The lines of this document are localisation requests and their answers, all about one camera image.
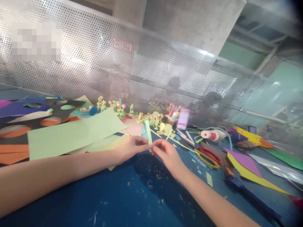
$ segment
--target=yellow paper cutout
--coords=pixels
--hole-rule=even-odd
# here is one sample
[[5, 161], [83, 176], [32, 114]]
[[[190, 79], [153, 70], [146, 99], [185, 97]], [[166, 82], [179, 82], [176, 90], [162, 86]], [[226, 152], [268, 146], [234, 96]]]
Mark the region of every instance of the yellow paper cutout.
[[256, 182], [262, 186], [274, 189], [276, 191], [288, 194], [286, 191], [283, 191], [282, 189], [278, 188], [277, 186], [273, 185], [272, 183], [270, 183], [269, 181], [265, 180], [264, 178], [260, 178], [257, 175], [255, 175], [254, 173], [250, 172], [247, 168], [245, 168], [244, 166], [242, 166], [230, 153], [227, 153], [227, 157], [229, 158], [229, 160], [231, 161], [231, 163], [233, 164], [233, 166], [239, 171], [239, 173], [241, 174], [242, 177], [251, 180], [253, 182]]
[[255, 135], [253, 133], [247, 132], [242, 128], [234, 126], [238, 133], [248, 138], [248, 141], [252, 142], [255, 146], [261, 145], [260, 140], [261, 136]]

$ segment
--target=metal mesh panel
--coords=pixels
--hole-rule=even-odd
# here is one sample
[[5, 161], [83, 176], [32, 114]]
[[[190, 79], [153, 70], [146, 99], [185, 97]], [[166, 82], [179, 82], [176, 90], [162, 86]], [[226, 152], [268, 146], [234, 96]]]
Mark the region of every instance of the metal mesh panel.
[[[0, 6], [4, 84], [68, 98], [85, 94], [93, 102], [99, 95], [122, 98], [145, 113], [167, 112], [172, 102], [193, 111], [192, 123], [216, 125], [263, 83], [237, 64], [70, 1], [2, 0]], [[61, 61], [13, 61], [15, 22], [60, 22]], [[125, 68], [125, 77], [110, 76], [113, 64]], [[179, 94], [167, 94], [170, 78], [179, 78]]]

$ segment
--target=table surface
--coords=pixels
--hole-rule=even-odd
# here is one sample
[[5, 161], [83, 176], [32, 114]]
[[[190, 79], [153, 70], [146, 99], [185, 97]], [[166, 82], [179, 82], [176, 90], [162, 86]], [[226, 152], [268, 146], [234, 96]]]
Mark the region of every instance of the table surface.
[[[0, 84], [0, 99], [20, 99], [37, 94]], [[152, 139], [159, 137], [152, 134]], [[203, 181], [212, 176], [213, 189], [261, 226], [278, 226], [228, 186], [221, 169], [199, 167], [193, 157], [177, 145], [185, 165]], [[223, 150], [227, 143], [212, 143]], [[272, 162], [289, 166], [260, 148], [251, 152]], [[255, 162], [264, 179], [291, 195], [302, 194], [284, 178]], [[301, 211], [286, 195], [243, 179], [246, 186], [282, 216], [284, 226], [299, 226]], [[163, 162], [148, 151], [138, 154], [113, 171], [108, 169], [68, 184], [18, 211], [0, 219], [0, 226], [215, 226], [187, 190], [168, 172]]]

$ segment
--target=green paper strip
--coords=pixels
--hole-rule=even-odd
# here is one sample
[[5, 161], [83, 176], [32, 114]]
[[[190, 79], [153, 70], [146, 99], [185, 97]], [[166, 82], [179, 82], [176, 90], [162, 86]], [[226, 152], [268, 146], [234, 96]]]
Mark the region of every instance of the green paper strip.
[[268, 153], [272, 154], [276, 158], [282, 160], [283, 162], [286, 162], [287, 164], [289, 164], [297, 169], [303, 170], [303, 161], [301, 159], [296, 158], [294, 156], [284, 154], [284, 153], [280, 153], [275, 150], [271, 150], [271, 149], [267, 149], [267, 148], [262, 148], [262, 149], [267, 151]]
[[147, 137], [148, 137], [148, 144], [152, 145], [152, 134], [151, 134], [151, 129], [149, 127], [149, 121], [146, 120], [144, 121], [146, 125], [146, 131], [147, 131]]
[[104, 139], [126, 126], [112, 108], [83, 120], [27, 133], [30, 160], [59, 156]]

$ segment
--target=person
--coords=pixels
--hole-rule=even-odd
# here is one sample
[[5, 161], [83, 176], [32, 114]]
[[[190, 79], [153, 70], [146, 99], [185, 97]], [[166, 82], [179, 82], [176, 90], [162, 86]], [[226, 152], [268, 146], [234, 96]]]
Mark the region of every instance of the person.
[[193, 174], [168, 141], [158, 139], [149, 145], [140, 136], [128, 137], [121, 147], [113, 150], [51, 157], [0, 168], [0, 218], [66, 184], [122, 164], [149, 149], [152, 155], [163, 160], [172, 176], [189, 191], [216, 226], [259, 226]]

